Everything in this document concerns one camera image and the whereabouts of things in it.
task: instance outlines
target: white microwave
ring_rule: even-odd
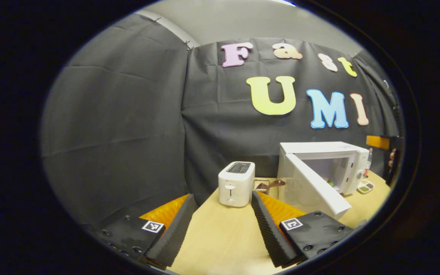
[[[278,199],[301,211],[323,211],[340,219],[351,205],[340,195],[352,194],[361,181],[369,150],[344,142],[282,142]]]

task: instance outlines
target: microwave door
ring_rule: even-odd
[[[310,213],[322,211],[332,218],[340,219],[351,205],[331,187],[319,174],[293,154],[286,154],[283,171],[290,174],[281,175],[285,179],[283,199],[286,203]]]

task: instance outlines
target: screw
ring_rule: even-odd
[[[133,252],[136,252],[136,253],[142,253],[142,249],[141,249],[140,247],[136,247],[136,246],[134,246],[134,247],[133,247]]]

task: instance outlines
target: table surface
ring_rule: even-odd
[[[390,193],[384,179],[373,172],[367,179],[374,184],[371,192],[343,195],[352,208],[339,221],[351,228],[370,219]],[[276,198],[277,190],[270,190],[269,195]],[[274,267],[250,203],[242,208],[222,205],[217,188],[193,214],[168,270],[182,275],[270,275],[288,268]]]

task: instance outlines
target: white toaster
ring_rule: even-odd
[[[244,207],[252,197],[256,165],[232,162],[218,174],[218,198],[222,205]]]

